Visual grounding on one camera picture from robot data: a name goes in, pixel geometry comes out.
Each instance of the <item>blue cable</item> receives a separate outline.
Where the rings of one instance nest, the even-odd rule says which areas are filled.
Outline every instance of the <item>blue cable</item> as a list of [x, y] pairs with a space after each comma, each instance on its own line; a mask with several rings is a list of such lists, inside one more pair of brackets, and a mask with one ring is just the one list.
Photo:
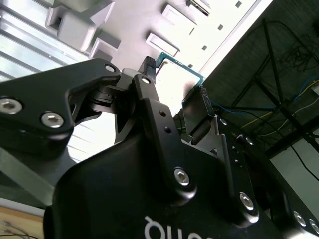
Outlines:
[[314, 76], [310, 76], [308, 79], [306, 79], [306, 81], [304, 82], [303, 86], [301, 86], [297, 96], [295, 97], [294, 101], [299, 97], [300, 93], [304, 90], [304, 88], [309, 83], [309, 81], [313, 80], [314, 78], [318, 78], [318, 77], [319, 77], [319, 75], [314, 75]]
[[242, 113], [244, 113], [244, 112], [241, 112], [241, 111], [231, 111], [231, 110], [228, 110], [228, 109], [226, 109], [225, 107], [221, 106], [219, 103], [217, 103], [216, 101], [214, 101], [214, 100], [212, 100], [212, 99], [210, 99], [210, 101], [211, 101], [213, 104], [215, 104], [215, 105], [221, 107], [223, 110], [225, 110], [225, 111], [227, 111], [227, 112], [230, 112], [230, 113], [233, 113], [233, 114], [242, 114]]
[[223, 110], [225, 110], [225, 111], [227, 111], [227, 112], [230, 112], [230, 113], [233, 113], [233, 114], [246, 113], [246, 112], [244, 112], [244, 111], [231, 111], [231, 110], [226, 109], [225, 107], [221, 106], [219, 103], [217, 103], [216, 101], [214, 101], [214, 100], [212, 100], [212, 99], [210, 99], [210, 101], [211, 101], [213, 104], [215, 104], [215, 105], [221, 107]]

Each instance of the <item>wire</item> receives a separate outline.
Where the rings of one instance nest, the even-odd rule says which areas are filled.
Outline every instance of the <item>wire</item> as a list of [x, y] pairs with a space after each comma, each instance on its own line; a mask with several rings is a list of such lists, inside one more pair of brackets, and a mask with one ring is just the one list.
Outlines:
[[13, 236], [27, 236], [27, 237], [30, 237], [30, 238], [40, 239], [40, 238], [37, 238], [35, 236], [29, 236], [29, 235], [26, 235], [26, 234], [5, 234], [5, 235], [0, 235], [0, 237], [13, 237]]
[[242, 112], [240, 112], [240, 111], [231, 111], [231, 110], [229, 110], [229, 109], [226, 109], [225, 107], [221, 106], [219, 103], [217, 103], [216, 101], [214, 101], [214, 100], [212, 100], [212, 99], [210, 99], [210, 101], [211, 101], [213, 104], [215, 104], [215, 105], [221, 107], [223, 110], [225, 110], [225, 111], [227, 111], [227, 112], [230, 112], [230, 113], [233, 113], [233, 114], [241, 114], [241, 113], [242, 113]]
[[319, 77], [319, 75], [314, 75], [314, 76], [310, 76], [308, 79], [306, 79], [306, 81], [303, 83], [303, 86], [301, 86], [296, 98], [298, 98], [301, 94], [303, 94], [303, 92], [304, 92], [303, 89], [308, 84], [309, 81], [313, 80], [314, 78], [318, 78], [318, 77]]
[[316, 84], [316, 83], [318, 83], [318, 82], [319, 82], [319, 80], [316, 80], [316, 81], [312, 82], [310, 85], [308, 85], [308, 86], [298, 95], [298, 97], [301, 96], [304, 92], [306, 92], [306, 90], [308, 90], [311, 86], [313, 86], [314, 84]]
[[[293, 113], [293, 115], [295, 115], [296, 113], [298, 113], [299, 111], [301, 111], [301, 110], [303, 110], [303, 109], [306, 109], [306, 108], [312, 106], [312, 105], [313, 105], [314, 103], [316, 103], [318, 100], [319, 100], [319, 97], [317, 97], [317, 98], [316, 98], [312, 103], [310, 103], [309, 105], [304, 106], [304, 107], [302, 107], [302, 108], [296, 110], [296, 111]], [[272, 134], [276, 133], [276, 132], [279, 131], [282, 127], [284, 127], [284, 125], [285, 125], [288, 121], [289, 121], [289, 120], [287, 119], [276, 131], [273, 131], [273, 132], [268, 133], [268, 134], [258, 135], [257, 137], [266, 137], [266, 136], [269, 136], [269, 135], [272, 135]]]
[[[215, 104], [215, 105], [221, 107], [223, 110], [225, 110], [225, 111], [227, 111], [227, 112], [230, 112], [230, 113], [232, 113], [232, 114], [242, 114], [242, 113], [245, 113], [245, 111], [231, 111], [231, 110], [229, 110], [229, 109], [226, 109], [225, 107], [223, 107], [222, 105], [220, 105], [219, 103], [217, 103], [216, 101], [214, 101], [214, 100], [212, 100], [212, 99], [210, 99], [210, 101], [211, 101], [213, 104]], [[273, 111], [269, 111], [269, 112], [265, 113], [264, 115], [260, 116], [260, 118], [265, 117], [265, 116], [271, 114], [272, 112], [273, 112]], [[251, 121], [251, 122], [245, 124], [245, 125], [242, 126], [241, 128], [245, 128], [245, 127], [247, 127], [248, 125], [250, 125], [250, 124], [256, 122], [257, 120], [258, 120], [258, 119], [255, 119], [255, 120], [253, 120], [253, 121]]]
[[[284, 138], [284, 136], [278, 131], [276, 130], [271, 124], [269, 124], [267, 121], [263, 120], [262, 118], [260, 118], [259, 116], [255, 115], [254, 113], [248, 112], [248, 111], [242, 111], [242, 112], [246, 112], [248, 114], [253, 115], [254, 117], [260, 119], [261, 121], [263, 121], [264, 123], [268, 124], [271, 128], [273, 128], [274, 131], [276, 131], [282, 138]], [[304, 164], [304, 162], [302, 161], [302, 159], [300, 158], [299, 154], [297, 153], [297, 151], [295, 150], [295, 148], [291, 145], [288, 144], [289, 147], [294, 151], [294, 153], [296, 154], [296, 156], [298, 157], [299, 161], [301, 162], [301, 164], [303, 165], [303, 167], [308, 171], [308, 173], [310, 173], [317, 181], [319, 181], [319, 179], [307, 168], [307, 166]]]
[[247, 123], [247, 124], [245, 124], [244, 126], [242, 126], [241, 129], [243, 129], [243, 128], [249, 126], [249, 125], [251, 125], [252, 123], [258, 121], [259, 119], [261, 119], [261, 118], [263, 118], [263, 117], [265, 117], [265, 116], [267, 116], [267, 115], [270, 115], [272, 112], [273, 112], [273, 111], [270, 111], [270, 112], [268, 112], [268, 113], [265, 113], [264, 115], [258, 117], [257, 119], [254, 119], [253, 121], [250, 121], [249, 123]]

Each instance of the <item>black cable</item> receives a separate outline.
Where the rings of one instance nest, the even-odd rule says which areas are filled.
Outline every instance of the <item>black cable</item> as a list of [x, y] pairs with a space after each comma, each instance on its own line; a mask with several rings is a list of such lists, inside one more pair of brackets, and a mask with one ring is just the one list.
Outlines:
[[29, 235], [26, 235], [26, 234], [6, 234], [6, 235], [0, 235], [0, 237], [13, 237], [13, 236], [26, 236], [26, 237], [30, 237], [30, 238], [40, 239], [40, 238], [37, 238], [37, 237], [35, 237], [35, 236], [29, 236]]
[[[277, 130], [275, 129], [275, 127], [273, 127], [271, 124], [269, 124], [268, 122], [266, 122], [265, 120], [263, 120], [262, 118], [260, 118], [259, 116], [255, 115], [254, 113], [251, 113], [249, 111], [242, 111], [240, 110], [241, 112], [245, 112], [245, 113], [248, 113], [248, 114], [251, 114], [253, 115], [254, 117], [260, 119], [261, 121], [264, 121], [266, 124], [268, 124], [273, 130], [275, 130], [282, 138], [284, 138], [284, 136]], [[298, 157], [299, 161], [301, 162], [301, 164], [303, 165], [303, 167], [308, 171], [308, 173], [310, 173], [318, 182], [319, 182], [319, 179], [307, 168], [307, 166], [304, 164], [304, 162], [302, 161], [302, 159], [300, 158], [299, 154], [297, 153], [297, 151], [294, 149], [294, 147], [291, 145], [291, 144], [288, 144], [289, 147], [294, 151], [294, 153], [296, 154], [296, 156]]]

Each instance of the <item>black metal bracket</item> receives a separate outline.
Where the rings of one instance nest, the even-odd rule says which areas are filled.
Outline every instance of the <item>black metal bracket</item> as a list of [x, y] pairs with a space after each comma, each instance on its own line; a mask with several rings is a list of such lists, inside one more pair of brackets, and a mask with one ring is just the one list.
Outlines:
[[[194, 105], [186, 104], [186, 109], [192, 108], [193, 115], [204, 116], [205, 108], [195, 107], [200, 105], [200, 102], [195, 101]], [[187, 121], [192, 121], [192, 117], [185, 115], [185, 124]], [[227, 181], [228, 195], [225, 198], [231, 200], [232, 215], [229, 217], [233, 222], [240, 226], [248, 226], [256, 223], [259, 218], [259, 209], [243, 207], [243, 203], [238, 197], [245, 193], [245, 198], [248, 199], [250, 205], [263, 205], [264, 210], [270, 209], [270, 217], [277, 225], [285, 238], [291, 238], [293, 235], [312, 234], [316, 232], [310, 225], [303, 225], [302, 220], [315, 220], [311, 212], [302, 203], [299, 197], [282, 178], [273, 164], [258, 150], [255, 149], [254, 142], [248, 137], [240, 135], [235, 140], [233, 133], [223, 118], [214, 116], [206, 118], [196, 131], [204, 134], [199, 141], [192, 144], [203, 148], [209, 152], [213, 152], [220, 160]]]
[[[101, 85], [116, 85], [120, 73], [111, 63], [94, 59], [1, 83], [1, 98], [19, 101], [22, 110], [16, 114], [0, 113], [0, 145], [48, 157], [60, 154], [81, 115], [87, 94]], [[50, 112], [63, 118], [61, 127], [50, 128], [41, 123], [41, 116]]]
[[298, 235], [317, 235], [310, 220], [317, 221], [301, 199], [285, 181], [274, 165], [246, 137], [237, 137], [246, 160], [263, 188], [263, 197], [268, 200], [270, 216], [285, 238]]
[[132, 81], [136, 91], [137, 111], [142, 116], [146, 138], [154, 144], [167, 187], [175, 203], [183, 204], [195, 196], [195, 178], [189, 175], [185, 185], [176, 181], [176, 170], [188, 171], [182, 143], [169, 107], [159, 102], [155, 84], [146, 76], [136, 75]]
[[233, 222], [242, 227], [256, 223], [259, 218], [259, 209], [248, 166], [228, 129], [227, 122], [219, 116], [214, 116], [210, 122], [209, 133], [196, 146], [214, 152], [221, 162], [226, 175], [227, 196], [231, 201]]

